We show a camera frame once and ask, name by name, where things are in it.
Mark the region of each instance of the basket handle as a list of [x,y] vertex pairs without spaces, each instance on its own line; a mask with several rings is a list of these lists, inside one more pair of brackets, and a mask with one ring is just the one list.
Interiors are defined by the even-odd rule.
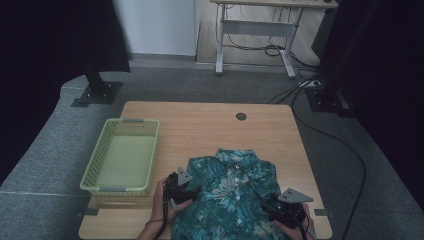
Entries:
[[124,118],[125,123],[143,123],[143,118]]
[[126,192],[126,188],[122,187],[101,187],[99,188],[99,191],[102,192]]
[[143,118],[124,118],[123,123],[130,127],[144,127]]

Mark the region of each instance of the green plastic basket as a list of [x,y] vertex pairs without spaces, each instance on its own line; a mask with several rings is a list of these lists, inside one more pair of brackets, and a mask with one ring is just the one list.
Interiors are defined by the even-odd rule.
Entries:
[[158,120],[108,119],[80,188],[96,196],[148,196],[158,142]]

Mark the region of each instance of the gray floor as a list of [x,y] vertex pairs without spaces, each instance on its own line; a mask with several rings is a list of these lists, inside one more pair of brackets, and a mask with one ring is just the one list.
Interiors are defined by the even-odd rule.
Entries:
[[[0,239],[79,239],[77,213],[89,201],[79,182],[104,121],[119,117],[125,102],[266,104],[301,80],[275,68],[229,66],[216,76],[213,65],[185,61],[138,59],[131,66],[132,73],[102,73],[106,81],[123,83],[112,105],[71,107],[87,86],[85,77],[62,87],[56,110],[0,187]],[[423,213],[357,120],[311,112],[303,92],[294,110],[307,124],[348,143],[366,164],[365,189],[347,239],[421,239]],[[341,239],[363,178],[361,164],[340,142],[299,121],[298,127],[329,211],[331,239]]]

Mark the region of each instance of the human hand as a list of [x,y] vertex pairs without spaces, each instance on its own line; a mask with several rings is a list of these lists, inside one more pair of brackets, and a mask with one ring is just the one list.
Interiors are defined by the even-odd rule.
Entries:
[[[314,220],[312,220],[312,218],[309,215],[308,205],[306,205],[305,203],[302,203],[302,205],[303,205],[303,209],[305,210],[305,213],[306,213],[306,218],[305,218],[305,220],[303,220],[302,226],[304,226],[305,228],[306,228],[306,226],[308,226],[308,229],[310,231],[312,231],[313,232],[312,234],[314,235],[314,236],[312,236],[311,232],[308,231],[308,232],[306,232],[306,237],[307,237],[308,240],[315,240],[316,237],[315,237]],[[284,224],[280,223],[277,220],[274,220],[274,224],[281,231],[283,231],[285,234],[287,234],[287,236],[289,236],[289,238],[291,240],[303,240],[302,234],[301,234],[299,228],[294,228],[294,229],[289,228],[289,227],[285,226]]]
[[[144,227],[143,231],[140,233],[137,239],[150,240],[155,239],[156,235],[158,235],[162,223],[163,223],[163,185],[166,181],[166,177],[162,178],[156,184],[155,194],[153,195],[153,207],[152,214],[150,216],[149,222]],[[178,211],[184,210],[188,208],[193,203],[193,200],[185,201],[181,204],[177,205]],[[168,203],[168,222],[173,220],[177,215],[177,211],[175,211],[171,204]]]
[[[157,221],[163,218],[163,185],[166,181],[166,177],[162,178],[156,184],[156,191],[153,195],[153,207],[150,221]],[[185,201],[177,205],[178,211],[182,211],[188,208],[193,203],[193,200]],[[177,212],[172,208],[171,204],[168,203],[168,221],[174,219]]]

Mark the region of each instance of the hawaiian shirt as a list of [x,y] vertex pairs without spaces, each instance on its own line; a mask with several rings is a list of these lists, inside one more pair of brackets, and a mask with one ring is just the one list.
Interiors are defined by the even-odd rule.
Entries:
[[219,149],[215,157],[191,158],[187,171],[187,189],[202,191],[177,215],[172,239],[288,239],[260,207],[259,196],[280,195],[275,166],[253,150]]

